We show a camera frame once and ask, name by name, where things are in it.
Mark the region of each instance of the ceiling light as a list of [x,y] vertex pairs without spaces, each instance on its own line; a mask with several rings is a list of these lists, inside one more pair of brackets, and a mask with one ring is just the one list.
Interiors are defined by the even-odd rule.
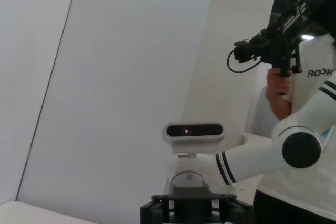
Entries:
[[311,40],[311,39],[314,39],[315,37],[311,35],[302,35],[302,38],[306,40]]

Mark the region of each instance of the person's arm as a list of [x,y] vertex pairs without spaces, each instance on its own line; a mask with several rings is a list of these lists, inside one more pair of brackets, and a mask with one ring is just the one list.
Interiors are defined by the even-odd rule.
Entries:
[[292,104],[280,95],[280,93],[289,94],[290,92],[290,80],[288,77],[281,77],[279,75],[280,71],[280,68],[273,68],[268,71],[266,98],[273,114],[279,120],[282,120],[290,116]]

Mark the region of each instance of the person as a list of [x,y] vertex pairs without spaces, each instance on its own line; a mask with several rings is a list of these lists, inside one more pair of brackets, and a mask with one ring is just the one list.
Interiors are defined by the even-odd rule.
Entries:
[[[335,47],[330,34],[302,42],[302,73],[289,71],[288,78],[280,69],[268,71],[266,97],[279,120],[298,111],[336,71]],[[327,133],[328,144],[315,165],[263,176],[254,200],[256,224],[336,224],[336,130]]]

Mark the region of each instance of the black pants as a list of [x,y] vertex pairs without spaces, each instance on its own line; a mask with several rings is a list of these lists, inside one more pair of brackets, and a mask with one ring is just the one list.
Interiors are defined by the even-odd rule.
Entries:
[[253,205],[255,224],[336,224],[336,221],[313,214],[260,191],[256,192]]

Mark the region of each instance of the hand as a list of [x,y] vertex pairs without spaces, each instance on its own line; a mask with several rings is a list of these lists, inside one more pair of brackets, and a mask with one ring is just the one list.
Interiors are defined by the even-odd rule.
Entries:
[[282,77],[280,75],[281,68],[271,68],[267,74],[267,89],[266,97],[275,98],[280,97],[280,94],[289,94],[290,92],[290,80],[288,77]]

